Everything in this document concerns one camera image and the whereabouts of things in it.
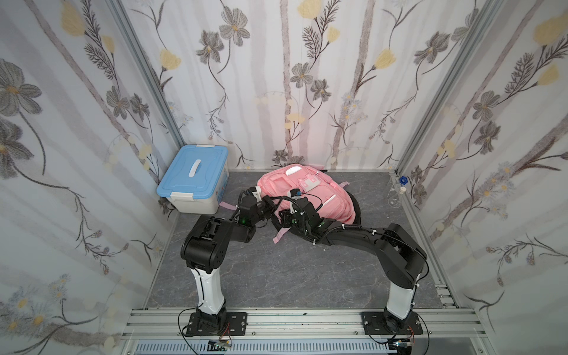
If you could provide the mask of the pink school backpack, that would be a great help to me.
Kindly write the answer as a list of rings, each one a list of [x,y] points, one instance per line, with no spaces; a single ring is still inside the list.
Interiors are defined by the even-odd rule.
[[[261,188],[262,197],[269,196],[277,204],[275,213],[287,209],[300,198],[306,198],[318,211],[320,217],[347,224],[360,224],[360,208],[356,199],[344,189],[347,185],[347,182],[336,183],[330,176],[313,167],[292,164],[264,174],[256,186]],[[299,189],[302,195],[290,198],[287,194],[295,188]],[[220,203],[221,207],[232,211],[235,211],[236,205]],[[277,230],[273,241],[278,243],[285,234]]]

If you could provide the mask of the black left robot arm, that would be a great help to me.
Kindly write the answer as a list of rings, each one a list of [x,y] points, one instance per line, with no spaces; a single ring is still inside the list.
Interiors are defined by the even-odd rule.
[[[180,257],[192,272],[198,291],[196,315],[207,322],[220,322],[226,316],[226,299],[220,285],[220,266],[229,244],[248,243],[257,224],[269,220],[277,204],[269,196],[251,189],[239,197],[229,219],[202,215],[186,236]]]

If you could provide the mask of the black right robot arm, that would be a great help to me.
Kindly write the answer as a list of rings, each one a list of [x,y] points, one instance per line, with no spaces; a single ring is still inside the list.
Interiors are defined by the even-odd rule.
[[[272,223],[278,231],[290,232],[316,245],[344,246],[375,255],[390,281],[385,318],[392,322],[408,319],[427,269],[427,255],[402,226],[392,223],[376,229],[320,217],[306,198],[276,212]]]

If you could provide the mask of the blue lidded storage box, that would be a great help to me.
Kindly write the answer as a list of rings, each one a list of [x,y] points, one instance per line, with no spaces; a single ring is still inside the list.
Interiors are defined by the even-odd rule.
[[[179,212],[215,214],[229,180],[225,146],[186,145],[170,164],[157,188]]]

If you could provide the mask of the clear glass flask blue cap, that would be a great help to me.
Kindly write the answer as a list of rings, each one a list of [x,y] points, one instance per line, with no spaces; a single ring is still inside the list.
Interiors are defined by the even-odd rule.
[[[407,191],[408,178],[406,176],[398,176],[395,171],[389,172],[389,177],[388,205],[393,208],[399,208],[401,207],[401,198]]]

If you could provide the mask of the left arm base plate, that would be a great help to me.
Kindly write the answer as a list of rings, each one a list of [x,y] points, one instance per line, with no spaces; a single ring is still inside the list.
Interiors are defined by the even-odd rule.
[[[189,322],[181,330],[187,337],[195,336],[244,336],[248,314],[246,312],[226,312],[207,314],[197,310],[191,314]]]

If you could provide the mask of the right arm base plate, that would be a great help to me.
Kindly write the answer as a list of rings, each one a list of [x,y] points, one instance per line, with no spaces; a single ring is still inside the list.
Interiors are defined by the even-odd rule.
[[[362,312],[360,314],[365,334],[372,336],[423,335],[422,322],[416,312],[410,312],[405,319],[399,319],[384,311]]]

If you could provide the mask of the aluminium front rail frame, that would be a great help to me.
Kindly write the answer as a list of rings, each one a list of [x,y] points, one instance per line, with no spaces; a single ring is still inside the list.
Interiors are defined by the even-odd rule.
[[[471,309],[418,309],[423,335],[365,334],[360,314],[371,309],[232,309],[246,312],[244,336],[195,336],[181,332],[189,309],[133,310],[121,334],[123,354],[134,354],[141,340],[211,340],[230,348],[235,340],[355,340],[386,345],[395,354],[495,354],[489,333]]]

